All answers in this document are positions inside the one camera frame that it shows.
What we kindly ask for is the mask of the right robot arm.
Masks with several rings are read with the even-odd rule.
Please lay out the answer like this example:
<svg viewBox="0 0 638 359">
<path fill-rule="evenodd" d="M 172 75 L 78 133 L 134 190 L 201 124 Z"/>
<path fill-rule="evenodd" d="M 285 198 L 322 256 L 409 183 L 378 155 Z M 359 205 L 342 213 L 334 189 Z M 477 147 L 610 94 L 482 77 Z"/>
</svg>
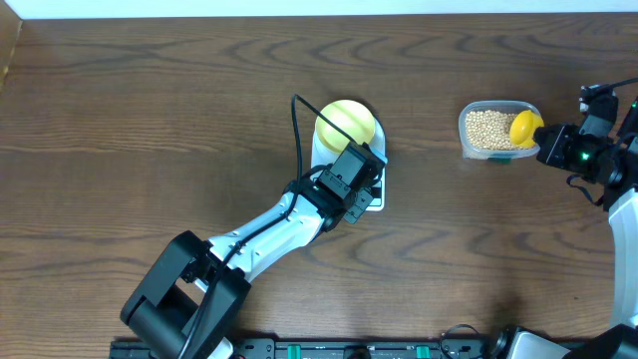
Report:
<svg viewBox="0 0 638 359">
<path fill-rule="evenodd" d="M 505 329 L 491 345 L 489 358 L 635 358 L 637 356 L 637 104 L 625 117 L 616 141 L 609 123 L 592 114 L 582 126 L 547 126 L 531 111 L 514 119 L 511 142 L 539 146 L 537 160 L 571 172 L 576 179 L 601 183 L 604 194 L 592 204 L 608 212 L 614 240 L 614 301 L 610 328 L 568 349 L 520 327 Z"/>
</svg>

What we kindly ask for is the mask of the yellow measuring scoop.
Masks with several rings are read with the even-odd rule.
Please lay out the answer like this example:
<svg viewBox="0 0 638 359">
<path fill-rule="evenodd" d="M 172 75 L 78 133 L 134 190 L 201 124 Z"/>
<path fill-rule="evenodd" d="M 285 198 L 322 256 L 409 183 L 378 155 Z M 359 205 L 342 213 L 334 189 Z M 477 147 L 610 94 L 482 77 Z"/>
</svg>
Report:
<svg viewBox="0 0 638 359">
<path fill-rule="evenodd" d="M 535 131 L 543 126 L 544 121 L 540 115 L 532 110 L 525 110 L 519 113 L 510 125 L 510 142 L 514 146 L 531 149 L 536 145 L 533 139 Z"/>
</svg>

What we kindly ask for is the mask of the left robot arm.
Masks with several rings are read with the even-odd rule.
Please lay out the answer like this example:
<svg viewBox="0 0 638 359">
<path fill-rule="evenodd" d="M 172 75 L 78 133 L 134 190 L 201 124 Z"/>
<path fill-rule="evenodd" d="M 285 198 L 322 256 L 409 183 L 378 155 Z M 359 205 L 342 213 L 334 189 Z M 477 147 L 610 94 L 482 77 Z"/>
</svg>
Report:
<svg viewBox="0 0 638 359">
<path fill-rule="evenodd" d="M 249 223 L 208 240 L 175 237 L 125 303 L 120 318 L 158 358 L 228 358 L 227 331 L 252 281 L 282 256 L 379 210 L 384 174 L 317 166 Z"/>
</svg>

